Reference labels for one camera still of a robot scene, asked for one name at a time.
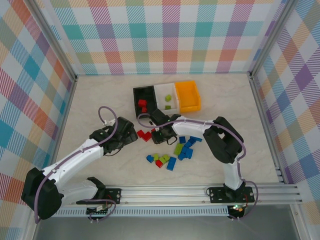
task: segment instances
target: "orange bin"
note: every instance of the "orange bin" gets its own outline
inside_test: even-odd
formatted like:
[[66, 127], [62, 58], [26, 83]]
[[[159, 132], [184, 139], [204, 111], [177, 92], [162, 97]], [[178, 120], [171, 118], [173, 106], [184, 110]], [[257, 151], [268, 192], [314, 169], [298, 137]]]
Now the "orange bin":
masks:
[[180, 81], [174, 85], [179, 100], [180, 113], [194, 112], [201, 109], [201, 98], [195, 81]]

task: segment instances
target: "blue block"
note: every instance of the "blue block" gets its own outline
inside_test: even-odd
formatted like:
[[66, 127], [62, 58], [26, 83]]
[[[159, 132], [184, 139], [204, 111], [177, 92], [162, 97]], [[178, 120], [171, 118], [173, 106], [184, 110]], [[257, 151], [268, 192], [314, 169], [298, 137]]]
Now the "blue block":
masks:
[[179, 159], [180, 161], [182, 161], [185, 157], [186, 157], [186, 155], [185, 155], [184, 153], [180, 153], [180, 154], [178, 155], [178, 159]]
[[190, 139], [194, 139], [198, 142], [202, 142], [202, 138], [199, 138], [199, 137], [195, 137], [195, 136], [190, 136]]
[[188, 148], [188, 149], [186, 150], [185, 157], [188, 158], [188, 159], [191, 159], [193, 152], [194, 152], [194, 151], [193, 151], [191, 148]]
[[147, 159], [148, 162], [151, 163], [151, 164], [154, 162], [154, 157], [151, 156], [151, 155], [148, 155], [148, 156], [146, 157], [146, 159]]
[[190, 148], [192, 146], [192, 143], [188, 141], [184, 146]]
[[182, 150], [181, 150], [181, 153], [184, 153], [184, 154], [185, 154], [185, 153], [187, 152], [187, 149], [188, 149], [188, 148], [187, 148], [186, 146], [184, 146], [184, 147], [182, 148]]
[[179, 137], [179, 142], [180, 142], [181, 144], [185, 144], [185, 143], [186, 143], [186, 137], [185, 137], [185, 136], [180, 136], [180, 137]]
[[194, 138], [190, 138], [188, 142], [192, 143], [192, 145], [193, 145], [196, 143], [196, 140]]
[[175, 164], [176, 164], [176, 161], [177, 161], [177, 159], [175, 157], [171, 156], [170, 159], [169, 159], [169, 163], [166, 166], [166, 169], [170, 170], [170, 171], [173, 171], [174, 167], [175, 167]]

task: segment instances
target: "marble surface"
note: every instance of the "marble surface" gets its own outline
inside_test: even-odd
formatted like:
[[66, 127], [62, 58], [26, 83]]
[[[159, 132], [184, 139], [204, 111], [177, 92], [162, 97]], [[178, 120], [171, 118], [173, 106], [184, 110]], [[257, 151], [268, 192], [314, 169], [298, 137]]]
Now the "marble surface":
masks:
[[[244, 138], [247, 155], [241, 160], [242, 176], [257, 183], [276, 183], [278, 177], [246, 74], [153, 74], [81, 76], [78, 80], [57, 160], [79, 147], [103, 127], [100, 106], [109, 106], [117, 116], [143, 129], [136, 120], [133, 88], [195, 80], [201, 96], [201, 111], [184, 116], [200, 120], [225, 117]], [[107, 110], [102, 116], [110, 120]], [[70, 181], [96, 177], [106, 185], [179, 185], [223, 183], [223, 163], [214, 158], [206, 142], [197, 142], [192, 159], [177, 160], [174, 170], [158, 168], [147, 155], [173, 155], [176, 144], [155, 145], [152, 140], [125, 146], [116, 156], [104, 156], [86, 166]]]

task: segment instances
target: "robotic arm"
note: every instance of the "robotic arm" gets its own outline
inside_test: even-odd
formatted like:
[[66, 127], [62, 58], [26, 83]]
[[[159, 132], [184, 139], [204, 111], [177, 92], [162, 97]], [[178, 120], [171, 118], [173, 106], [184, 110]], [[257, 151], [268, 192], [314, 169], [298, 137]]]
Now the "robotic arm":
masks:
[[[59, 162], [45, 167], [43, 170], [38, 170], [37, 168], [31, 169], [26, 175], [21, 199], [32, 210], [35, 210], [38, 187], [51, 172], [53, 174], [43, 184], [38, 197], [38, 216], [43, 220], [54, 215], [61, 206], [75, 203], [76, 201], [107, 199], [105, 185], [95, 177], [89, 177], [87, 180], [76, 184], [67, 184], [67, 182], [88, 164], [114, 150], [120, 151], [124, 146], [138, 139], [134, 124], [123, 117], [118, 117], [117, 129], [114, 135], [108, 141], [98, 145], [98, 143], [108, 138], [114, 129], [115, 124], [96, 130], [78, 149]], [[86, 151], [83, 150], [92, 145], [97, 146]], [[79, 150], [81, 153], [71, 157], [60, 168], [55, 170], [55, 167], [59, 163]]]
[[[205, 139], [214, 157], [223, 164], [224, 170], [224, 191], [226, 197], [235, 202], [243, 197], [243, 191], [246, 184], [239, 176], [238, 157], [243, 148], [239, 141], [233, 136], [237, 136], [243, 143], [244, 139], [224, 118], [219, 116], [216, 120], [207, 120], [207, 124], [199, 124], [198, 120], [189, 119], [179, 114], [171, 117], [156, 109], [150, 116], [150, 120], [155, 125], [160, 126], [167, 122], [173, 122], [166, 126], [160, 127], [157, 131], [152, 132], [152, 140], [155, 144], [168, 141], [177, 135], [189, 135], [200, 139]], [[213, 123], [221, 126], [210, 126]]]
[[[243, 138], [223, 117], [216, 120], [206, 121], [222, 126], [228, 131], [210, 126], [207, 124], [199, 124], [199, 121], [185, 118], [181, 115], [174, 114], [169, 117], [156, 109], [150, 116], [152, 123], [157, 126], [173, 122], [163, 127], [157, 128], [152, 132], [152, 140], [155, 144], [163, 143], [177, 135], [190, 135], [197, 138], [205, 139], [213, 155], [222, 163], [225, 175], [224, 190], [225, 195], [231, 202], [235, 202], [242, 197], [242, 191], [245, 188], [245, 182], [238, 175], [238, 154], [243, 150], [241, 144], [232, 136], [229, 131], [236, 135], [242, 142]], [[124, 146], [133, 143], [138, 139], [134, 124], [123, 117], [117, 118], [117, 128], [114, 135], [106, 142], [101, 141], [108, 138], [115, 129], [113, 126], [106, 126], [102, 129], [94, 131], [78, 149], [70, 153], [61, 161], [51, 166], [45, 167], [43, 170], [37, 168], [31, 169], [26, 175], [22, 200], [32, 209], [35, 210], [36, 192], [45, 179], [39, 196], [38, 196], [38, 216], [45, 220], [54, 215], [61, 206], [74, 203], [85, 199], [108, 199], [105, 185], [95, 177], [89, 177], [87, 180], [76, 183], [67, 184], [67, 182], [82, 168], [101, 158], [112, 151], [120, 151]], [[75, 152], [81, 151], [55, 169], [59, 163], [69, 158]]]

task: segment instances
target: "plaid wall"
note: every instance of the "plaid wall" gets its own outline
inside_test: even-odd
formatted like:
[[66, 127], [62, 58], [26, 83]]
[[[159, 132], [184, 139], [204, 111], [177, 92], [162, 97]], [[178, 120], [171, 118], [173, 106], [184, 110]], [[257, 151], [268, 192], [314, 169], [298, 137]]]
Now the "plaid wall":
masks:
[[37, 2], [76, 71], [96, 75], [247, 72], [281, 0]]
[[48, 165], [72, 81], [23, 0], [0, 0], [0, 239], [22, 238], [27, 172]]
[[290, 183], [320, 239], [320, 0], [300, 0], [255, 76]]
[[257, 59], [260, 56], [260, 53], [261, 53], [262, 49], [265, 47], [266, 42], [267, 42], [267, 40], [269, 38], [269, 35], [274, 30], [274, 28], [276, 26], [276, 22], [277, 22], [278, 18], [280, 17], [280, 15], [281, 15], [281, 13], [282, 13], [287, 1], [288, 0], [281, 0], [281, 3], [279, 5], [278, 9], [276, 10], [275, 15], [273, 16], [272, 21], [271, 21], [267, 31], [265, 32], [265, 34], [264, 34], [264, 36], [262, 38], [262, 41], [260, 42], [259, 48], [258, 48], [258, 50], [256, 51], [256, 53], [254, 55], [253, 61], [251, 62], [251, 65], [249, 67], [248, 72], [251, 72], [253, 70], [253, 68], [254, 68], [254, 66], [255, 66], [255, 64], [257, 62]]

